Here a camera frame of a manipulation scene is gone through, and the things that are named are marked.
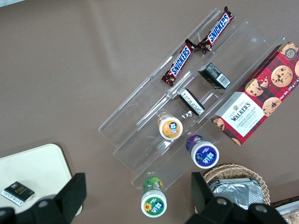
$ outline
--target red plaid box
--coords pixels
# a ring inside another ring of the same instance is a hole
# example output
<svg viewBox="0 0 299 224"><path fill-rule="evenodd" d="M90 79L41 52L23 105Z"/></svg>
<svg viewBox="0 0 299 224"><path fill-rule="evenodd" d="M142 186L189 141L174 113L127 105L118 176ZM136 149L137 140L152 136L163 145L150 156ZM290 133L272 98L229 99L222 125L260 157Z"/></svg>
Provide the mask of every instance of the red plaid box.
<svg viewBox="0 0 299 224"><path fill-rule="evenodd" d="M289 42L277 46L211 121L242 145L299 83L299 51Z"/></svg>

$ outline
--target silver foil packet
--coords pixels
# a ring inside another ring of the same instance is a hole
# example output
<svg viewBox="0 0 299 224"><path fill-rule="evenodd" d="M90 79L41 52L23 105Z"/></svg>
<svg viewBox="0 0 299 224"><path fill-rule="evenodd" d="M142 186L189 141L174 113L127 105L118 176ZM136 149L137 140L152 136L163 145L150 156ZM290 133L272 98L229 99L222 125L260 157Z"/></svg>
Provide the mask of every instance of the silver foil packet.
<svg viewBox="0 0 299 224"><path fill-rule="evenodd" d="M209 183L215 196L222 196L248 210L253 203L263 203L263 189L255 178L221 179Z"/></svg>

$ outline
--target brown table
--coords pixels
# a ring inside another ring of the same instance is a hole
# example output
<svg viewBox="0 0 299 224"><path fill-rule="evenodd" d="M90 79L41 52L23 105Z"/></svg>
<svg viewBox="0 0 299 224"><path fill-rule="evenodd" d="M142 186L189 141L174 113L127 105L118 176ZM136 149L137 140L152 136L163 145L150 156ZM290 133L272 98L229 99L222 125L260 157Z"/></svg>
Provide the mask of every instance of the brown table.
<svg viewBox="0 0 299 224"><path fill-rule="evenodd" d="M269 43L286 36L299 44L296 0L226 4ZM26 0L0 8L0 157L57 143L71 172L86 173L88 196L73 223L152 223L131 172L97 129L216 7L222 1ZM218 145L219 164L257 172L272 202L298 195L298 91L242 147ZM194 213L192 171L166 192L167 212L155 221L181 224Z"/></svg>

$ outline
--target white container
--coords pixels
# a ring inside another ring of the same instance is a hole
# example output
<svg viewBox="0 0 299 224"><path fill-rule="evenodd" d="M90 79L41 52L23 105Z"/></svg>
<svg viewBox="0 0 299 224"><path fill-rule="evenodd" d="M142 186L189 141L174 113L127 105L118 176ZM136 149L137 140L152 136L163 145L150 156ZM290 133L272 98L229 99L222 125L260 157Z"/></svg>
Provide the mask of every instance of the white container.
<svg viewBox="0 0 299 224"><path fill-rule="evenodd" d="M160 134L167 140L178 139L183 133L182 122L170 113L162 114L158 119Z"/></svg>
<svg viewBox="0 0 299 224"><path fill-rule="evenodd" d="M186 142L186 149L199 168L212 168L219 160L219 151L216 146L200 135L191 136Z"/></svg>
<svg viewBox="0 0 299 224"><path fill-rule="evenodd" d="M141 210L150 218L160 217L166 212L167 201L162 188L163 184L157 177L150 177L143 184Z"/></svg>

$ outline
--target acrylic tray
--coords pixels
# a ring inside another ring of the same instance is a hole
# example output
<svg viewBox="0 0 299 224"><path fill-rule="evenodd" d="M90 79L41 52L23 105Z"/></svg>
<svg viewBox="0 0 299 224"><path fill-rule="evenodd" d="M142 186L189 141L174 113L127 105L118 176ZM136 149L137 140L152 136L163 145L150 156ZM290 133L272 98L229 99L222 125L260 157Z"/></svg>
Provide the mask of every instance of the acrylic tray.
<svg viewBox="0 0 299 224"><path fill-rule="evenodd" d="M204 38L221 17L222 10L215 9L200 25L186 36L193 43ZM280 38L277 43L286 42ZM132 184L142 190L149 176L157 176L167 190L181 175L194 165L185 148L187 139L199 134L211 143L218 143L224 134L209 119L233 94L245 78L271 52L274 46L257 33L249 22L232 20L221 34L212 52L204 56L196 50L182 69L174 86L161 80L184 43L168 57L159 69L120 106L99 128L115 146L114 156L132 171ZM198 73L212 62L230 81L226 90L214 89ZM188 88L204 105L201 116L193 114L177 96L177 91ZM184 127L177 140L165 140L159 132L157 120L164 113L171 113Z"/></svg>

